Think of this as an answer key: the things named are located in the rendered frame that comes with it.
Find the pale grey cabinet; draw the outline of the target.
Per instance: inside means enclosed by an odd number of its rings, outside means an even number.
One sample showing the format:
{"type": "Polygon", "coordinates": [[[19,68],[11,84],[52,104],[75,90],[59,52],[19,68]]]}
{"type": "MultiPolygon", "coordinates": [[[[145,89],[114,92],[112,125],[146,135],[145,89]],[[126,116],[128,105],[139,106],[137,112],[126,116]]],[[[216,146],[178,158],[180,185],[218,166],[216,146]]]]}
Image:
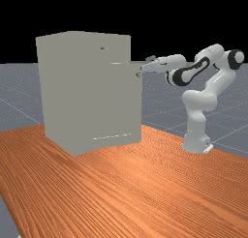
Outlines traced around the pale grey cabinet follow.
{"type": "Polygon", "coordinates": [[[131,37],[68,31],[39,37],[36,45],[46,136],[75,155],[83,81],[106,64],[129,64],[131,37]]]}

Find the pale grey cabinet door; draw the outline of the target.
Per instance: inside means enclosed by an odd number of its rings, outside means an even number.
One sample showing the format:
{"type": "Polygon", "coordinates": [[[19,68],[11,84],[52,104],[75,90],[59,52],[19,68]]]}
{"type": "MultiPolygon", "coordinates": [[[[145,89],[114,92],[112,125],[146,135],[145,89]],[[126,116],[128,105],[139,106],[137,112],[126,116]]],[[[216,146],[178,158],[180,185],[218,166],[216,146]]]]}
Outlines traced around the pale grey cabinet door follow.
{"type": "Polygon", "coordinates": [[[74,154],[140,143],[142,73],[136,64],[109,63],[83,81],[74,154]]]}

